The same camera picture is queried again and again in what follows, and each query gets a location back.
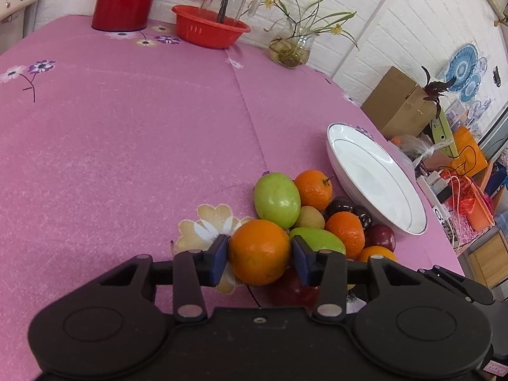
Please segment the brown kiwi fruit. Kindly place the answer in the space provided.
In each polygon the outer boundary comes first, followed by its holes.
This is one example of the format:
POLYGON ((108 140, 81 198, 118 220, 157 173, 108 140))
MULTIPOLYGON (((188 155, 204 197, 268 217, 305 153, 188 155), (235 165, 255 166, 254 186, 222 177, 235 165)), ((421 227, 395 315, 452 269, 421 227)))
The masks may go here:
POLYGON ((324 229, 325 220, 321 212, 310 206, 304 205, 300 209, 300 215, 293 225, 293 228, 313 228, 313 229, 324 229))

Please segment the glass vase with plant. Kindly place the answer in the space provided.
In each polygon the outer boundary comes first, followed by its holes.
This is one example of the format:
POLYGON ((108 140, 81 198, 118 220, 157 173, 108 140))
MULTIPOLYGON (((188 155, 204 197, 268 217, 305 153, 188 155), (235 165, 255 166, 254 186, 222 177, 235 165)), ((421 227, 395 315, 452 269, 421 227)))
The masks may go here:
POLYGON ((357 11, 331 0, 261 0, 256 17, 267 35, 265 46, 275 63, 294 70, 307 64, 319 37, 347 40, 357 48, 357 38, 348 29, 357 11))

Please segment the red plastic basket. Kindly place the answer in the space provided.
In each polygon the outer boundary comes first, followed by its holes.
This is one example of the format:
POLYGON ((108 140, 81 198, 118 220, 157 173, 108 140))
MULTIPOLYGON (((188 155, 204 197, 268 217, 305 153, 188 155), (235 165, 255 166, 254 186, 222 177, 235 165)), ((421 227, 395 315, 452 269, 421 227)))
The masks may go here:
POLYGON ((189 43, 212 49, 231 47, 251 27, 241 21, 226 17, 223 23, 217 23, 214 11, 201 11, 190 5, 175 5, 171 10, 176 15, 177 35, 189 43))

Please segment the dark plum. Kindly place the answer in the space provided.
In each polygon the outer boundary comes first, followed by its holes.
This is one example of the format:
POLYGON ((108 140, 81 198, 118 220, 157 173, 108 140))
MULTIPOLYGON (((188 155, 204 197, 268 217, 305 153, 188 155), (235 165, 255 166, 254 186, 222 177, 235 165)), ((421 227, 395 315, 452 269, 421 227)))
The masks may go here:
POLYGON ((364 206, 356 205, 345 196, 338 196, 331 200, 326 209, 324 209, 324 219, 328 220, 335 213, 342 211, 347 211, 356 215, 365 230, 369 229, 373 224, 373 218, 370 212, 364 206))

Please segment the small tangerine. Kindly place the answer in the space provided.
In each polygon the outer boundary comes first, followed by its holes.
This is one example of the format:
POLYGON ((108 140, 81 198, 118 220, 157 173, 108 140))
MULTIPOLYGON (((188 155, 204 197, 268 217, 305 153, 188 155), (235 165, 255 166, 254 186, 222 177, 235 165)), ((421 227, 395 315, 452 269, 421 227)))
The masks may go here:
POLYGON ((325 222, 324 228, 343 242, 348 258, 355 259, 362 252, 365 235, 362 223, 354 213, 337 212, 325 222))

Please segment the brown cardboard box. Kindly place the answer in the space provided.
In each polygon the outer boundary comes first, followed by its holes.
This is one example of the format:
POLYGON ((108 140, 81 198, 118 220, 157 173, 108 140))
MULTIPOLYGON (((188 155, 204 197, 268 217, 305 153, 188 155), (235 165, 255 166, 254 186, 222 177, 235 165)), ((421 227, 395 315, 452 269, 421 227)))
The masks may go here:
POLYGON ((385 138, 417 137, 437 114, 435 102, 426 97, 415 81, 391 66, 361 109, 385 138))

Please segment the white water dispenser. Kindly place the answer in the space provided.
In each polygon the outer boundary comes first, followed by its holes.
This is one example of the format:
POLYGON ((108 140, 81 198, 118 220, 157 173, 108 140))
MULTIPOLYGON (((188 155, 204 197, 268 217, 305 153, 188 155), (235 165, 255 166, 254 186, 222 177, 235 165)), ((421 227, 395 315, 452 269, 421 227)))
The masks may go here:
POLYGON ((39 0, 1 0, 1 53, 23 38, 26 8, 39 0))

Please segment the dark purple leaf plant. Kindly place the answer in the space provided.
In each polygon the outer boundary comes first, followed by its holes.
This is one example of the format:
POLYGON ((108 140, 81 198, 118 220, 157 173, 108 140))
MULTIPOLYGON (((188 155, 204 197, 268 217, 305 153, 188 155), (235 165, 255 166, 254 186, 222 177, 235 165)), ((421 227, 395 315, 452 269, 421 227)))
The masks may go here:
POLYGON ((423 65, 421 66, 422 70, 426 76, 426 85, 423 87, 423 91, 425 93, 424 99, 428 102, 434 102, 436 105, 436 115, 435 118, 439 117, 439 114, 442 111, 442 107, 440 104, 440 97, 442 97, 446 92, 449 91, 449 88, 456 83, 456 76, 452 76, 452 79, 442 82, 438 80, 431 80, 431 74, 423 65))

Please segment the orange gift bag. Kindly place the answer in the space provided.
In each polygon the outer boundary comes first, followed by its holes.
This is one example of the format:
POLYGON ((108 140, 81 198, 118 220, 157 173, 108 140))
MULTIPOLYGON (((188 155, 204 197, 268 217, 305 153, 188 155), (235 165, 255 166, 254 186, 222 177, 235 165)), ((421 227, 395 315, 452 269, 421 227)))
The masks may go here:
POLYGON ((487 168, 488 163, 474 139, 465 126, 460 126, 454 133, 457 157, 451 162, 451 168, 459 176, 475 176, 487 168))

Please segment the clear plastic bag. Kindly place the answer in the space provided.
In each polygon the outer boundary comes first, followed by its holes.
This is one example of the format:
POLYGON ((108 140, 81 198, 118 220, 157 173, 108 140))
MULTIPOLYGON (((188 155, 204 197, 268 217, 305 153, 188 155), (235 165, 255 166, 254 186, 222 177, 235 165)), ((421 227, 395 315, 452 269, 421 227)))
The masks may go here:
POLYGON ((444 153, 444 150, 451 145, 450 139, 434 144, 422 138, 402 134, 393 137, 391 143, 404 154, 406 161, 411 162, 411 167, 414 170, 427 161, 430 161, 430 168, 434 170, 438 167, 438 164, 449 164, 452 160, 444 153))

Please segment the tangerine with stem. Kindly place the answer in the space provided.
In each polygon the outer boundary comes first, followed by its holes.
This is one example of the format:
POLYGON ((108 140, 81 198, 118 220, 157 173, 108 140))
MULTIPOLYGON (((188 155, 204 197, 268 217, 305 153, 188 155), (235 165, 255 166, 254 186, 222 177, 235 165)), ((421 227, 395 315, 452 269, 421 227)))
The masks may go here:
POLYGON ((331 177, 319 170, 305 170, 294 179, 300 193, 301 205, 324 212, 333 197, 331 177))

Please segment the green apple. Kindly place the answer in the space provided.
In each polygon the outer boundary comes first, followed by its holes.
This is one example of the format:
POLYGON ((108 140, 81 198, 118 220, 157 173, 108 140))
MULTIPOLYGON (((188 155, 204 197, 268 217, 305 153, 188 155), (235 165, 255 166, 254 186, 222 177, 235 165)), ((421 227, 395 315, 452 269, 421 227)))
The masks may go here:
POLYGON ((298 188, 283 173, 262 176, 255 184, 253 200, 258 217, 277 224, 283 230, 290 229, 300 215, 298 188))
POLYGON ((346 255, 343 242, 334 234, 323 229, 299 227, 289 232, 289 238, 302 237, 313 251, 332 250, 346 255))

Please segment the pink floral tablecloth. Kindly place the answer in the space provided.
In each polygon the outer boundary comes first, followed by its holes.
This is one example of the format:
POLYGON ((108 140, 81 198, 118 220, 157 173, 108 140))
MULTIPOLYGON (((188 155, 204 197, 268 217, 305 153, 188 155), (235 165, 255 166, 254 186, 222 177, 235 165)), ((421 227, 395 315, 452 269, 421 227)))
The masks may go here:
POLYGON ((1 377, 39 368, 28 326, 46 305, 138 254, 172 255, 202 204, 251 217, 265 172, 332 172, 345 123, 392 150, 325 74, 261 48, 175 42, 153 23, 114 37, 62 17, 1 56, 1 377))

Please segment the large red apple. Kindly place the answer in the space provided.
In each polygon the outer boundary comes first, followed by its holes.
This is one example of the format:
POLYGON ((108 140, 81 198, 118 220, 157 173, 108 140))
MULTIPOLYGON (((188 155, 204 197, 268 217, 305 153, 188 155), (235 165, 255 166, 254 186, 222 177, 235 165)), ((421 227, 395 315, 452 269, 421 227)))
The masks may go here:
POLYGON ((275 307, 303 307, 310 312, 316 305, 319 288, 303 285, 298 273, 289 267, 275 282, 263 287, 270 305, 275 307))

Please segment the large smooth orange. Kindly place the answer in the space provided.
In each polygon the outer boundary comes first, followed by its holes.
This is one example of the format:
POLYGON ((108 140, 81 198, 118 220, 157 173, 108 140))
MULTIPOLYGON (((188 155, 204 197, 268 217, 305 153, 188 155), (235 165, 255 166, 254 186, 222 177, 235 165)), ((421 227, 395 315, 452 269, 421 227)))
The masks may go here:
POLYGON ((271 221, 253 219, 241 225, 228 244, 232 272, 247 285, 268 285, 282 277, 290 257, 288 233, 271 221))

